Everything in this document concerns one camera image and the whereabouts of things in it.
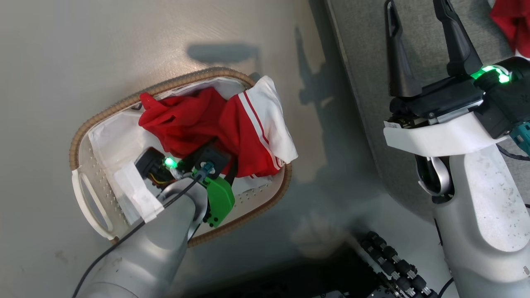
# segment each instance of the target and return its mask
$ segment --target red fabric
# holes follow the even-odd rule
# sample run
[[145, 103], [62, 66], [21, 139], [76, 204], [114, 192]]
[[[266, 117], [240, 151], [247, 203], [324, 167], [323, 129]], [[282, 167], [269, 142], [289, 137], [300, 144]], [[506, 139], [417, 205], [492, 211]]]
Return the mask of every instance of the red fabric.
[[138, 124], [158, 137], [173, 156], [184, 158], [216, 136], [217, 148], [237, 156], [236, 177], [278, 173], [238, 95], [226, 101], [210, 87], [195, 96], [161, 101], [143, 93], [140, 100], [145, 112]]
[[530, 0], [497, 0], [490, 14], [512, 51], [530, 57]]

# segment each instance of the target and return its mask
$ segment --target basket handle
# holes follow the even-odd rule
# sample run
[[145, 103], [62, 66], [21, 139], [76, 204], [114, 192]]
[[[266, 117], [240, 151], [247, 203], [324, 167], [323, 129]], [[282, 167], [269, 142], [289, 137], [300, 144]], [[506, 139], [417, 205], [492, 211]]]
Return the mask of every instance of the basket handle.
[[[105, 224], [107, 224], [108, 228], [104, 227], [100, 223], [100, 221], [96, 218], [95, 213], [92, 210], [92, 207], [88, 199], [85, 196], [85, 192], [83, 191], [83, 188], [81, 187], [81, 179], [83, 179], [83, 182], [85, 183], [87, 190], [89, 191], [92, 199], [94, 200], [96, 206], [98, 207], [98, 211], [101, 213], [103, 219], [105, 220]], [[77, 199], [79, 208], [81, 209], [81, 212], [83, 212], [83, 215], [85, 216], [86, 220], [97, 231], [99, 235], [102, 235], [103, 237], [109, 240], [114, 239], [114, 235], [112, 235], [110, 232], [112, 231], [112, 222], [110, 221], [105, 209], [103, 208], [103, 205], [101, 204], [101, 201], [99, 200], [98, 195], [96, 194], [94, 188], [90, 184], [88, 177], [84, 173], [80, 174], [78, 169], [75, 169], [72, 171], [72, 185], [74, 186], [75, 198]]]

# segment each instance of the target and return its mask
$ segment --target gray fabric surface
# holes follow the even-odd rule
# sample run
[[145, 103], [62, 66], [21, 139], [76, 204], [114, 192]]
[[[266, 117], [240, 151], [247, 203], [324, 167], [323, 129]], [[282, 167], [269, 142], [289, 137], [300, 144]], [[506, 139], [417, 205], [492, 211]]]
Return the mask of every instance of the gray fabric surface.
[[[502, 32], [489, 18], [491, 7], [486, 0], [452, 3], [484, 64], [512, 56]], [[416, 77], [423, 85], [446, 77], [447, 47], [432, 1], [396, 1], [396, 6], [404, 28], [405, 49]], [[431, 221], [430, 197], [417, 183], [413, 155], [386, 146], [383, 136], [383, 120], [391, 115], [384, 0], [328, 0], [328, 7], [379, 175], [393, 198]], [[520, 154], [513, 141], [504, 141], [502, 145]], [[522, 197], [530, 197], [526, 183], [530, 162], [505, 160]]]

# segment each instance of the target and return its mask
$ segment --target brown woven rim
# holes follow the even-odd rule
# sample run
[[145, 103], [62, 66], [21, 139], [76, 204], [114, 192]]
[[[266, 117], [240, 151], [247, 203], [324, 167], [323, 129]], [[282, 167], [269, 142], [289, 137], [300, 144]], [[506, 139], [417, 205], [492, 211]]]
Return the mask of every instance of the brown woven rim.
[[[81, 127], [77, 130], [74, 136], [74, 139], [72, 140], [72, 145], [70, 146], [70, 154], [69, 154], [70, 169], [73, 171], [79, 168], [79, 160], [78, 160], [79, 146], [85, 134], [99, 122], [109, 118], [110, 116], [114, 115], [115, 113], [123, 109], [126, 109], [130, 106], [133, 106], [139, 103], [140, 94], [147, 92], [155, 96], [167, 90], [171, 90], [171, 89], [178, 88], [178, 87], [183, 87], [183, 86], [195, 83], [195, 82], [204, 81], [204, 80], [208, 80], [208, 79], [216, 78], [216, 77], [231, 77], [231, 78], [238, 79], [244, 83], [247, 89], [254, 86], [256, 83], [253, 79], [251, 79], [247, 75], [237, 72], [233, 69], [229, 69], [225, 67], [214, 67], [214, 68], [205, 69], [203, 71], [198, 71], [198, 72], [190, 73], [187, 75], [179, 76], [171, 80], [162, 82], [160, 84], [156, 84], [138, 93], [135, 93], [121, 100], [120, 102], [114, 104], [108, 109], [102, 111], [101, 113], [98, 113], [94, 117], [87, 120], [83, 125], [81, 125]], [[277, 202], [280, 201], [280, 199], [284, 196], [285, 192], [287, 191], [289, 184], [291, 182], [291, 173], [292, 173], [291, 164], [284, 165], [284, 178], [281, 182], [281, 186], [276, 192], [276, 194], [270, 200], [265, 202], [260, 207], [254, 209], [253, 211], [237, 218], [236, 220], [233, 220], [225, 225], [222, 225], [218, 227], [217, 229], [210, 231], [208, 233], [205, 233], [201, 236], [192, 238], [188, 242], [188, 246], [193, 247], [193, 246], [202, 244], [204, 242], [207, 242], [213, 238], [224, 235], [232, 230], [237, 229], [238, 227], [242, 226], [249, 220], [258, 217], [263, 212], [272, 208]]]

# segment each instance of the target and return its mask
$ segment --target green led indicator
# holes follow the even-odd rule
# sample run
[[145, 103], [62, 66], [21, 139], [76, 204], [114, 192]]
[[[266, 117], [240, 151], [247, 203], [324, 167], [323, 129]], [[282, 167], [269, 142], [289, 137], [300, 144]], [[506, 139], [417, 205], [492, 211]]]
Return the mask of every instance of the green led indicator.
[[177, 162], [174, 161], [171, 157], [166, 157], [166, 159], [164, 160], [164, 164], [169, 169], [176, 169]]
[[490, 71], [497, 71], [497, 73], [499, 74], [499, 83], [501, 84], [504, 84], [504, 83], [508, 83], [511, 79], [510, 79], [510, 76], [505, 74], [502, 69], [498, 68], [498, 67], [495, 67], [495, 66], [486, 66], [484, 68], [482, 68], [481, 70], [479, 70], [478, 72], [474, 73], [471, 75], [472, 78], [474, 78], [475, 80], [478, 79], [481, 75], [487, 73], [487, 72], [490, 72]]

